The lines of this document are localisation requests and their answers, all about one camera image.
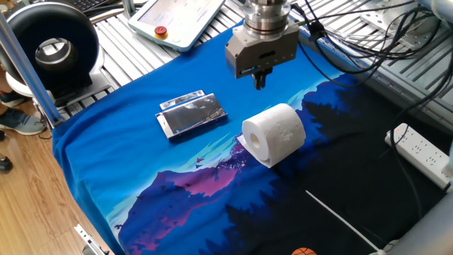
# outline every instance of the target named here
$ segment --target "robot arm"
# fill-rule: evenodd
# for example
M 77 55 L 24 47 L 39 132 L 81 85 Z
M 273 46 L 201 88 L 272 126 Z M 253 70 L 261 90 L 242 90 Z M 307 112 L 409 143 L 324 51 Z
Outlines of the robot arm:
M 274 66 L 296 57 L 299 27 L 286 0 L 247 0 L 243 10 L 246 19 L 225 47 L 226 65 L 236 78 L 251 75 L 261 90 Z

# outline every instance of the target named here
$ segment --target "wooden floor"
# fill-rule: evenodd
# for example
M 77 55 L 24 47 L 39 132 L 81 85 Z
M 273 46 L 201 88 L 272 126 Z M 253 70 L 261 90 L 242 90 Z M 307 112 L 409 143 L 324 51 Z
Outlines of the wooden floor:
M 39 116 L 31 102 L 18 108 Z M 9 130 L 6 135 L 0 153 L 14 167 L 0 174 L 0 255 L 80 255 L 84 241 L 74 231 L 77 224 L 107 250 L 72 198 L 52 156 L 52 140 Z

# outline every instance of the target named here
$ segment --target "basketball print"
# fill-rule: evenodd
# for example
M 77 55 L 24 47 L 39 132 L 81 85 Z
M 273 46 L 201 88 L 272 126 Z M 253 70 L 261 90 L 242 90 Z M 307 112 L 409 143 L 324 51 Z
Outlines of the basketball print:
M 291 255 L 317 255 L 312 249 L 298 248 Z

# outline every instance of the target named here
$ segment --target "power strip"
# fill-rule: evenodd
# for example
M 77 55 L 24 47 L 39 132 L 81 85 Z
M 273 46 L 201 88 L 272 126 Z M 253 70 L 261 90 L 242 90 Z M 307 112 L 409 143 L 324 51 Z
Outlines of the power strip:
M 396 149 L 401 156 L 422 171 L 440 188 L 445 189 L 447 187 L 453 174 L 448 155 L 405 123 L 395 129 L 394 139 L 397 143 Z M 387 132 L 385 142 L 390 145 L 390 131 Z

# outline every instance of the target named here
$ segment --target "gray sneaker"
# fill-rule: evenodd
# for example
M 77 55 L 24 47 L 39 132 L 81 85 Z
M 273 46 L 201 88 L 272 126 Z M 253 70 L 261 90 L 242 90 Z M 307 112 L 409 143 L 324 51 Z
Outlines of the gray sneaker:
M 44 130 L 45 126 L 40 123 L 40 119 L 26 115 L 23 111 L 8 108 L 0 115 L 0 128 L 15 130 L 21 135 L 36 135 Z

